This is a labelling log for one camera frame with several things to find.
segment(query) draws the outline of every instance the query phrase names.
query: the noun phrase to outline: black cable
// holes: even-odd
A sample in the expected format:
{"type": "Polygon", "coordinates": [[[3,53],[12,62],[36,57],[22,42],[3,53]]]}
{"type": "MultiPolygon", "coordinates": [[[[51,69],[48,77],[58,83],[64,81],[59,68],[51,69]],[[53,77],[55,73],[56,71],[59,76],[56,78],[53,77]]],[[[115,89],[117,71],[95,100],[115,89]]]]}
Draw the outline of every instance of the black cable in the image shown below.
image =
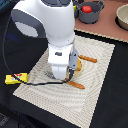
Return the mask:
{"type": "Polygon", "coordinates": [[[7,67],[8,71],[11,73],[11,75],[12,75],[16,80],[20,81],[21,83],[27,84],[27,85],[34,85],[34,86],[37,86],[37,85],[45,85],[45,84],[63,84],[63,83],[69,82],[69,81],[72,79],[72,77],[73,77],[73,75],[74,75],[75,69],[69,69],[69,70],[68,70],[68,71],[69,71],[69,79],[66,80],[66,81],[62,81],[62,82],[47,82],[47,83],[33,84],[33,83],[24,82],[24,81],[20,80],[18,77],[16,77],[16,76],[10,71],[10,69],[9,69],[9,67],[8,67],[8,65],[7,65],[7,63],[6,63],[5,54],[4,54],[4,53],[5,53],[5,52],[4,52],[4,50],[5,50],[5,46],[4,46],[4,44],[5,44],[5,38],[6,38],[6,33],[7,33],[7,30],[8,30],[10,21],[11,21],[11,15],[9,16],[9,19],[8,19],[8,21],[7,21],[7,25],[6,25],[6,28],[5,28],[5,32],[4,32],[3,43],[2,43],[2,44],[3,44],[3,45],[2,45],[2,46],[3,46],[3,47],[2,47],[2,52],[3,52],[3,59],[4,59],[4,63],[5,63],[5,65],[6,65],[6,67],[7,67]]]}
{"type": "Polygon", "coordinates": [[[9,2],[19,2],[20,0],[17,0],[17,1],[14,1],[14,0],[4,0],[4,1],[9,1],[9,2]]]}

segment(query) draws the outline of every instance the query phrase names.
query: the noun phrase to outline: wooden stick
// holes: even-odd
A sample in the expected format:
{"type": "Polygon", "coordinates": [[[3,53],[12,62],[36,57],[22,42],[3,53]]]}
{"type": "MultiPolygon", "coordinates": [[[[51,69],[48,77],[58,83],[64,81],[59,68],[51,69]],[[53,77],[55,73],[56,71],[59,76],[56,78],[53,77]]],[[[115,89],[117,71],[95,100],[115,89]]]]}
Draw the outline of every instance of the wooden stick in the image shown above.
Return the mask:
{"type": "Polygon", "coordinates": [[[78,55],[78,57],[80,59],[83,59],[83,60],[87,60],[87,61],[91,61],[93,63],[96,63],[97,62],[97,59],[94,59],[94,58],[90,58],[90,57],[86,57],[86,56],[82,56],[82,55],[78,55]]]}
{"type": "Polygon", "coordinates": [[[72,85],[74,87],[77,87],[79,89],[85,89],[85,87],[82,84],[78,84],[78,83],[73,82],[73,81],[69,81],[69,82],[67,82],[67,84],[72,85]]]}

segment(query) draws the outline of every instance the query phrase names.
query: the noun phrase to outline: dark table surface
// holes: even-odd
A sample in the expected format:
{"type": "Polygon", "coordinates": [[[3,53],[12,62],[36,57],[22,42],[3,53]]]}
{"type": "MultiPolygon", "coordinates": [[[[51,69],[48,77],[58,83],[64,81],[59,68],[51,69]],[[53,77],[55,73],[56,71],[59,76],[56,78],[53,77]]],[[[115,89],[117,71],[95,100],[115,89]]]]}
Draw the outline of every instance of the dark table surface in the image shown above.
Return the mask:
{"type": "MultiPolygon", "coordinates": [[[[0,104],[29,115],[52,128],[78,128],[54,114],[13,95],[19,84],[6,85],[10,74],[2,57],[2,38],[10,11],[0,16],[0,104]]],[[[115,49],[101,88],[90,128],[128,128],[128,44],[75,31],[76,35],[114,44],[115,49]]],[[[13,73],[29,73],[48,47],[47,39],[22,35],[11,21],[5,43],[7,64],[13,73]]]]}

